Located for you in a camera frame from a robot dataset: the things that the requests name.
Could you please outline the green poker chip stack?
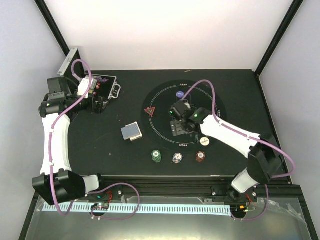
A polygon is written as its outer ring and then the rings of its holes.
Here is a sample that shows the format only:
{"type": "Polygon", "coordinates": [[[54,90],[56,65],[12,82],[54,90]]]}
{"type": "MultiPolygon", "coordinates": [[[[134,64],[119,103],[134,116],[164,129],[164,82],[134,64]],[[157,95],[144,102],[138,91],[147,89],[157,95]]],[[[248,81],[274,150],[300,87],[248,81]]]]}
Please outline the green poker chip stack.
{"type": "Polygon", "coordinates": [[[161,155],[161,152],[159,150],[153,150],[152,153],[151,153],[151,157],[152,157],[152,160],[155,163],[159,163],[162,160],[162,155],[161,155]]]}

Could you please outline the white dealer button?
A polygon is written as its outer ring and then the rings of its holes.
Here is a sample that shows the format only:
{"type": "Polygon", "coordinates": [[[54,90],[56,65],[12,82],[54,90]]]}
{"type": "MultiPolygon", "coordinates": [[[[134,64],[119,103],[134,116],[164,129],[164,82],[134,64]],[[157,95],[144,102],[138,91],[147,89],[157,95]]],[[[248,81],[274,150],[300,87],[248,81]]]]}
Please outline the white dealer button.
{"type": "Polygon", "coordinates": [[[202,146],[206,147],[210,144],[210,139],[208,137],[202,137],[199,142],[202,146]]]}

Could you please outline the red triangular all-in button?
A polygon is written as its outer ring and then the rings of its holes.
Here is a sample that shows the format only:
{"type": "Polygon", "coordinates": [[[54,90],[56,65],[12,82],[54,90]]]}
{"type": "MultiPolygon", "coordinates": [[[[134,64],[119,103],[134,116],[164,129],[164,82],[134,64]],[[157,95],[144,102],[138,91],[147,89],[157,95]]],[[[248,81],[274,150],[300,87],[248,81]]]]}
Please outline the red triangular all-in button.
{"type": "Polygon", "coordinates": [[[147,113],[151,118],[154,116],[155,110],[155,107],[147,107],[144,109],[145,113],[147,113]]]}

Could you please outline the purple small blind button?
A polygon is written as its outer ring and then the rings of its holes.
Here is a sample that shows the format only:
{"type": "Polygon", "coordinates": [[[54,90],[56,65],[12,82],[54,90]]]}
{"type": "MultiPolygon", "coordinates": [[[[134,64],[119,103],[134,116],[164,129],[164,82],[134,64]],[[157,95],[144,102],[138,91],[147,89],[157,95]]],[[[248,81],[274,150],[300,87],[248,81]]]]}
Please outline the purple small blind button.
{"type": "Polygon", "coordinates": [[[179,98],[179,99],[182,99],[184,96],[185,96],[185,93],[183,91],[178,91],[176,93],[176,97],[179,98]]]}

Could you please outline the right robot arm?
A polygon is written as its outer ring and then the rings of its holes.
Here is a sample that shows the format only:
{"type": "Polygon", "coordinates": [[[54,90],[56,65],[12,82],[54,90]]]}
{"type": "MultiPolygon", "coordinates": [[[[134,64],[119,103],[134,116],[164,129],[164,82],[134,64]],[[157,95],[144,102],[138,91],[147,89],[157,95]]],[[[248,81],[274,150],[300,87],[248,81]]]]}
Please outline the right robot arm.
{"type": "Polygon", "coordinates": [[[283,164],[279,148],[270,143],[273,136],[262,138],[257,133],[245,131],[222,120],[213,111],[203,107],[191,109],[182,100],[171,106],[169,114],[175,118],[179,127],[173,129],[173,132],[184,131],[214,138],[247,159],[247,167],[235,176],[227,189],[228,198],[234,202],[240,201],[250,188],[268,184],[283,164]]]}

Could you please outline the blue white poker chip stack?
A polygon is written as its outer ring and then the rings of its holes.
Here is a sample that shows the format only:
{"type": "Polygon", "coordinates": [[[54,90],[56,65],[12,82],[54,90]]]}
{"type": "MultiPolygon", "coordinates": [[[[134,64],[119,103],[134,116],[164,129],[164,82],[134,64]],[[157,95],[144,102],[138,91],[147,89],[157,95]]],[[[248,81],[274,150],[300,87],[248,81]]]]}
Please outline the blue white poker chip stack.
{"type": "Polygon", "coordinates": [[[181,153],[175,153],[172,157],[172,162],[175,164],[179,164],[183,159],[183,155],[181,153]]]}

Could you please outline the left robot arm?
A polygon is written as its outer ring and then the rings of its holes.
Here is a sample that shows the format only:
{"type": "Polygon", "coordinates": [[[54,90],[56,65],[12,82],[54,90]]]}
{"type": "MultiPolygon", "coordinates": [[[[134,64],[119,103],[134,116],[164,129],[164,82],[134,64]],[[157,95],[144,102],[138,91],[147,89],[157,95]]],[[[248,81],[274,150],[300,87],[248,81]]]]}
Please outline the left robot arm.
{"type": "Polygon", "coordinates": [[[80,111],[102,113],[107,98],[98,96],[106,80],[85,77],[73,80],[54,77],[47,80],[48,93],[38,109],[44,129],[44,154],[40,175],[32,179],[34,190],[50,205],[86,197],[97,200],[108,192],[100,174],[81,176],[72,171],[69,160],[69,127],[80,111]]]}

